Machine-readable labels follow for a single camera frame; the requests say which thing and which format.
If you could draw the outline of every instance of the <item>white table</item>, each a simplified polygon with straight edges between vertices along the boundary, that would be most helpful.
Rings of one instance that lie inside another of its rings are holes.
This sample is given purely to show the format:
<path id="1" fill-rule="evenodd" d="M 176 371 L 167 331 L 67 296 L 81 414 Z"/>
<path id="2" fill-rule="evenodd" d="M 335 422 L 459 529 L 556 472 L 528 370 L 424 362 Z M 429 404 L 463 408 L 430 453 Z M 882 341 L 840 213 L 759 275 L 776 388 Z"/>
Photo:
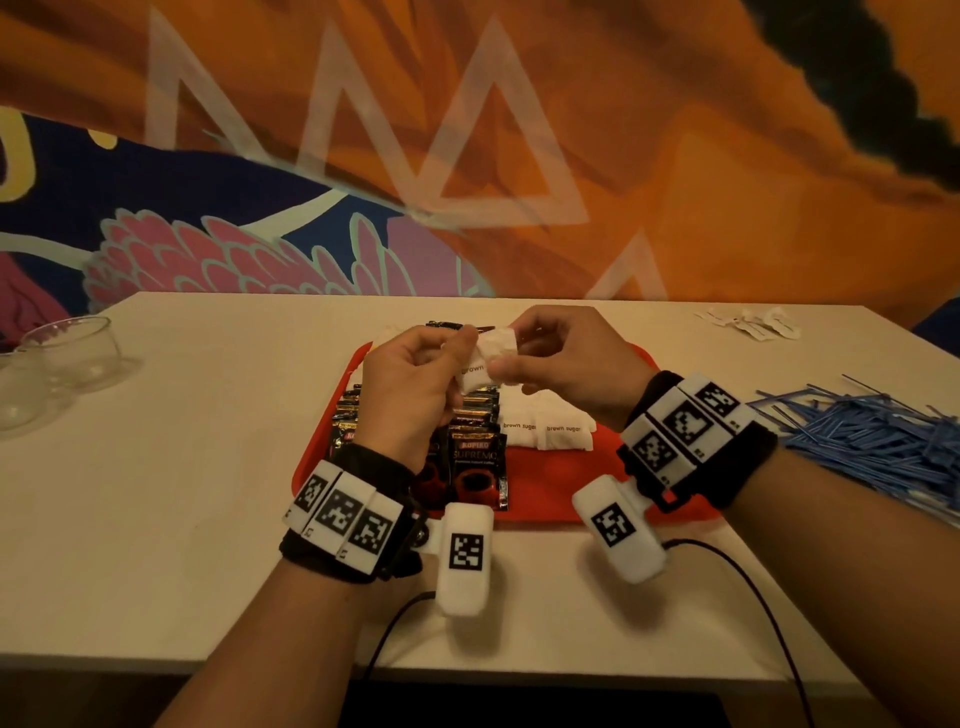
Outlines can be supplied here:
<path id="1" fill-rule="evenodd" d="M 195 669 L 276 561 L 291 475 L 353 351 L 387 324 L 502 325 L 530 303 L 141 293 L 111 309 L 139 371 L 0 439 L 2 664 Z M 696 318 L 706 304 L 596 305 L 663 368 L 703 371 L 742 397 L 839 389 L 851 374 L 960 412 L 960 362 L 864 308 L 789 306 L 803 339 L 758 343 Z M 664 533 L 690 534 L 755 579 L 813 692 L 862 691 L 723 522 Z M 636 587 L 582 528 L 498 530 L 493 553 L 481 618 L 448 621 L 419 605 L 380 665 L 421 678 L 791 690 L 759 605 L 709 553 L 677 549 L 666 573 Z M 435 574 L 430 564 L 380 585 L 359 662 Z"/>

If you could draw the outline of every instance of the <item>qr code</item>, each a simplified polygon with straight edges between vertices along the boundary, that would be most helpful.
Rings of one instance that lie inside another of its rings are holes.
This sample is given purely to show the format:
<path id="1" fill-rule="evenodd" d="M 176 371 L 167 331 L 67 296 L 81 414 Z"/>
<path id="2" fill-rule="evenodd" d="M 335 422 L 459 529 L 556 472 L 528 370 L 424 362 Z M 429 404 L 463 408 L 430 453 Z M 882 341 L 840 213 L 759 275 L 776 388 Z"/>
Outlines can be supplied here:
<path id="1" fill-rule="evenodd" d="M 740 402 L 736 397 L 720 389 L 720 387 L 713 382 L 697 392 L 694 397 L 720 415 L 720 417 L 727 417 L 734 409 L 740 406 Z"/>
<path id="2" fill-rule="evenodd" d="M 697 409 L 692 401 L 685 401 L 663 419 L 663 424 L 684 445 L 689 445 L 713 427 L 708 416 Z"/>
<path id="3" fill-rule="evenodd" d="M 363 503 L 359 500 L 354 500 L 342 491 L 334 491 L 317 511 L 314 521 L 342 536 L 347 533 L 361 508 Z"/>
<path id="4" fill-rule="evenodd" d="M 371 510 L 366 510 L 360 514 L 360 520 L 353 528 L 349 542 L 376 556 L 383 548 L 383 544 L 387 540 L 387 534 L 390 533 L 390 527 L 393 524 L 394 522 L 390 519 L 384 518 Z"/>
<path id="5" fill-rule="evenodd" d="M 310 509 L 313 508 L 313 504 L 317 502 L 317 498 L 329 482 L 329 480 L 319 475 L 310 475 L 307 481 L 303 483 L 303 487 L 300 488 L 300 492 L 297 493 L 297 497 L 294 498 L 294 505 L 309 513 Z"/>
<path id="6" fill-rule="evenodd" d="M 450 568 L 483 570 L 483 536 L 454 533 L 450 536 Z"/>
<path id="7" fill-rule="evenodd" d="M 677 452 L 656 432 L 648 432 L 634 445 L 634 454 L 654 473 L 677 459 Z"/>
<path id="8" fill-rule="evenodd" d="M 630 523 L 630 519 L 627 518 L 627 515 L 616 503 L 607 506 L 596 516 L 590 518 L 590 520 L 593 521 L 593 525 L 600 531 L 604 543 L 611 548 L 632 533 L 636 533 L 634 525 Z"/>

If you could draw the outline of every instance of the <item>person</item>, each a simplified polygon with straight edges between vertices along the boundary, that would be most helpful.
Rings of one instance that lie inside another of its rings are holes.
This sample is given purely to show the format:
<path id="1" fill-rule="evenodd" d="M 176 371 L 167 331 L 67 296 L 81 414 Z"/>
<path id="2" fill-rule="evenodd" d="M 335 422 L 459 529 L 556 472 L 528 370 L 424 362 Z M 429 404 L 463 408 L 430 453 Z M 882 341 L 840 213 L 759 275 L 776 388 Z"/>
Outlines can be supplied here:
<path id="1" fill-rule="evenodd" d="M 621 431 L 653 376 L 593 308 L 537 305 L 494 379 L 552 389 Z M 474 328 L 417 327 L 364 364 L 355 445 L 418 472 L 459 403 Z M 778 449 L 724 517 L 874 696 L 907 725 L 958 725 L 960 532 Z M 280 559 L 160 728 L 335 725 L 370 587 Z"/>

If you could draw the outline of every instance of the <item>mural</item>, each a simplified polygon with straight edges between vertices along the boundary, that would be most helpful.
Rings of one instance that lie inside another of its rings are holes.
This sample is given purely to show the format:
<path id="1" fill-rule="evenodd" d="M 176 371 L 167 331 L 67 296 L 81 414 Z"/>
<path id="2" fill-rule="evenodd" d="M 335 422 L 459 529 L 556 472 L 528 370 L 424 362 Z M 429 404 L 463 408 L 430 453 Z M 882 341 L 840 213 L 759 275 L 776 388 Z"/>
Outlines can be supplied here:
<path id="1" fill-rule="evenodd" d="M 960 288 L 958 30 L 950 0 L 6 7 L 0 325 L 169 289 L 912 327 Z"/>

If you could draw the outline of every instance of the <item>black wristband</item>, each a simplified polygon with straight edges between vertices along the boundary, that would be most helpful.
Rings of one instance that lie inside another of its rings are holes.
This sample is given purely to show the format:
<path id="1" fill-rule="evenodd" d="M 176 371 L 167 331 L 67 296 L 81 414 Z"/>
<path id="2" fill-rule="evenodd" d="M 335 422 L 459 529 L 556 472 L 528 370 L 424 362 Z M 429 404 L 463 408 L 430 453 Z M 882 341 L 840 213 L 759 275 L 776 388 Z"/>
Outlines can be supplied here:
<path id="1" fill-rule="evenodd" d="M 683 378 L 673 372 L 664 371 L 654 375 L 627 425 L 682 381 Z M 704 496 L 714 508 L 722 510 L 733 503 L 754 471 L 773 454 L 778 441 L 777 435 L 760 423 L 749 423 L 707 462 L 700 464 L 669 491 L 626 445 L 617 450 L 617 455 L 623 461 L 627 474 L 636 480 L 640 493 L 654 501 L 664 513 L 677 510 L 697 494 Z"/>
<path id="2" fill-rule="evenodd" d="M 415 477 L 409 468 L 394 459 L 353 443 L 337 450 L 330 462 L 369 483 L 384 496 L 401 503 L 407 500 L 410 484 Z M 280 542 L 280 554 L 304 569 L 351 584 L 369 584 L 377 576 L 411 576 L 420 573 L 423 568 L 420 555 L 408 549 L 411 531 L 419 528 L 413 510 L 412 505 L 404 507 L 381 551 L 378 568 L 371 574 L 352 569 L 338 561 L 335 554 L 317 548 L 293 530 L 288 530 Z M 381 565 L 389 565 L 390 572 L 384 573 Z"/>

